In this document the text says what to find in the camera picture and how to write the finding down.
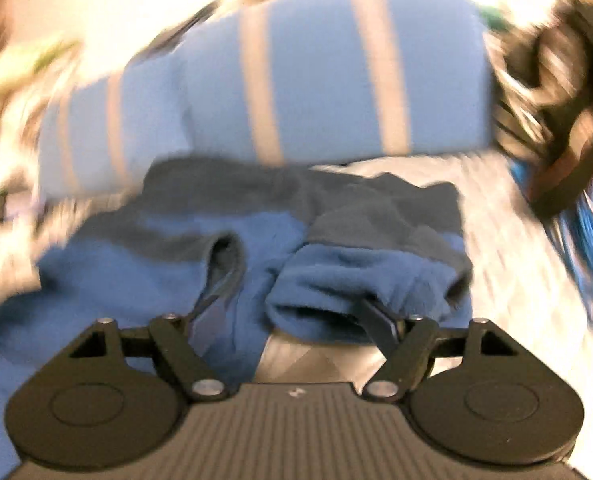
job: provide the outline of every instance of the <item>striped towel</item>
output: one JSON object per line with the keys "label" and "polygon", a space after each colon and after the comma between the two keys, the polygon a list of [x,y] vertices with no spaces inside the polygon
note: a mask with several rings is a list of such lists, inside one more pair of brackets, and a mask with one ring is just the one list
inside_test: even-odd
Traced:
{"label": "striped towel", "polygon": [[42,192],[115,192],[189,152],[278,166],[484,148],[482,31],[467,0],[272,0],[201,24],[48,108]]}

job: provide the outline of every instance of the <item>black bag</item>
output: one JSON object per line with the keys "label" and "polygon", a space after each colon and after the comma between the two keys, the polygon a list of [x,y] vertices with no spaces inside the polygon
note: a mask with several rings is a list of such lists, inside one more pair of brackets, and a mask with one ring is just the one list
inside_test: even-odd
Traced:
{"label": "black bag", "polygon": [[549,219],[572,206],[593,177],[593,5],[576,4],[528,48],[511,51],[505,63],[529,89],[532,112],[526,115],[537,122],[543,143],[530,144],[534,136],[517,125],[515,109],[506,104],[499,112],[514,112],[515,124],[498,115],[497,124],[537,155],[525,195],[535,215]]}

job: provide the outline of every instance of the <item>circular pad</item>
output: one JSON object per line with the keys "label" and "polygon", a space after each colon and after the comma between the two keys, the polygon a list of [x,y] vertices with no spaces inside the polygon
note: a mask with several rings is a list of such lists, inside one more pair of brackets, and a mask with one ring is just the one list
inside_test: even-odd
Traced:
{"label": "circular pad", "polygon": [[579,396],[553,374],[453,368],[421,383],[410,408],[421,430],[443,448],[504,466],[563,457],[583,423]]}
{"label": "circular pad", "polygon": [[106,384],[78,384],[56,394],[52,413],[70,426],[100,426],[123,409],[123,394]]}
{"label": "circular pad", "polygon": [[56,469],[99,470],[132,462],[164,442],[181,411],[176,392],[131,368],[117,375],[26,384],[5,415],[19,455]]}
{"label": "circular pad", "polygon": [[472,413],[492,422],[519,422],[538,409],[536,394],[521,384],[475,384],[465,396]]}

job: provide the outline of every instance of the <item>green object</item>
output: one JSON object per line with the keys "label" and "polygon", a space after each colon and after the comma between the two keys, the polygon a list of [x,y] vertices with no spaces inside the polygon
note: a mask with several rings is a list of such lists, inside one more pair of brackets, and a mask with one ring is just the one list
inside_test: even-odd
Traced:
{"label": "green object", "polygon": [[38,74],[63,54],[75,48],[79,48],[80,46],[81,43],[79,41],[61,41],[59,43],[55,43],[36,60],[36,63],[34,64],[34,73]]}
{"label": "green object", "polygon": [[489,30],[507,32],[510,29],[509,21],[505,19],[503,13],[497,7],[477,6],[477,8]]}

